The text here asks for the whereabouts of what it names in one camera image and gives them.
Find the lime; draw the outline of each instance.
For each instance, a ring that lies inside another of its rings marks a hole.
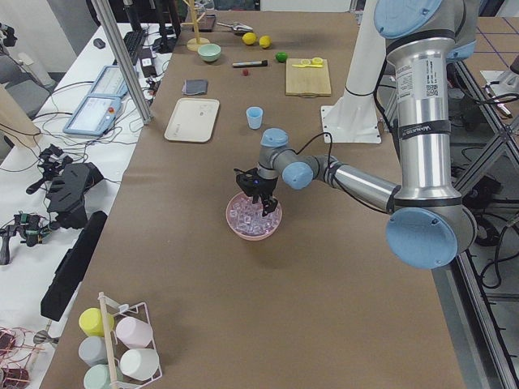
[[[253,32],[248,32],[242,36],[242,41],[246,45],[253,45],[256,42],[256,39],[258,39],[258,37]]]
[[[259,45],[261,46],[262,49],[268,49],[270,47],[270,44],[272,43],[270,41],[270,36],[268,35],[263,35],[260,39],[259,39]]]
[[[276,53],[276,60],[278,62],[286,62],[286,60],[288,59],[289,55],[287,53],[285,53],[284,51],[280,51],[279,53]]]

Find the white tray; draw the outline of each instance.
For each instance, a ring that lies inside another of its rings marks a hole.
[[[164,137],[177,142],[203,143],[211,139],[220,101],[182,98],[177,101]]]

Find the white table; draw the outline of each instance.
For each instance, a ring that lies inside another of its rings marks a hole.
[[[121,33],[124,35],[130,31],[129,24],[121,24]],[[143,24],[148,30],[146,45],[150,45],[159,37],[156,34],[158,26]],[[101,38],[106,42],[104,49],[98,49],[93,45],[95,38]],[[157,79],[166,68],[171,54],[158,54],[155,58]],[[102,67],[113,62],[114,56],[109,48],[104,31],[99,28],[92,39],[85,46],[70,70],[56,87],[83,81],[93,81],[98,76]],[[145,79],[139,68],[139,81],[146,87]],[[80,101],[91,87],[90,83],[82,83],[60,89],[55,92],[42,107],[40,114],[53,112],[74,112]],[[39,145],[33,149],[15,147],[2,163],[0,170],[0,225],[7,223],[15,213],[23,211],[35,212],[42,216],[46,213],[45,192],[37,191],[35,194],[26,194],[25,189],[41,178],[40,170],[36,165],[28,166],[36,161],[36,156],[41,150],[51,143],[61,147],[67,154],[78,162],[83,161],[81,156],[86,150],[86,161],[92,162],[111,182],[103,180],[94,186],[85,195],[85,208],[90,216],[95,211],[103,211],[109,214],[118,193],[122,175],[139,139],[139,133],[143,126],[139,114],[135,109],[133,100],[127,96],[123,100],[121,113],[118,115],[114,131],[108,133],[103,139],[107,142],[95,143],[85,149],[84,142],[89,139],[64,136],[62,128],[70,115],[59,114],[46,115],[34,120],[41,129],[43,136]],[[18,173],[8,173],[8,170],[22,170]],[[0,305],[0,327],[23,327],[30,331],[39,331],[46,328],[49,320],[40,315],[40,301],[45,295],[56,267],[62,261],[66,251],[71,248],[77,239],[80,230],[59,229],[44,239],[43,244],[27,247],[20,243],[20,237],[11,239],[11,263],[0,267],[0,285],[2,286],[2,304]],[[67,308],[59,323],[52,322],[49,328],[51,336],[60,336],[68,319]],[[32,344],[32,335],[26,339]],[[43,351],[37,356],[32,356],[28,368],[31,376],[29,388],[37,388],[41,384],[45,372],[48,369],[54,349],[49,344],[43,345]]]

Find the pink bowl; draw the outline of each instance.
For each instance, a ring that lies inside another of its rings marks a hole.
[[[281,204],[277,204],[276,210],[265,217],[261,216],[262,211],[261,201],[253,204],[251,197],[240,192],[227,204],[225,218],[239,237],[247,241],[261,241],[276,231],[283,215]]]

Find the green bowl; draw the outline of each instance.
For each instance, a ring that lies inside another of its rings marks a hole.
[[[206,45],[201,45],[198,48],[198,55],[205,62],[214,62],[216,61],[221,54],[221,47],[219,45],[215,45],[214,43],[207,43]]]

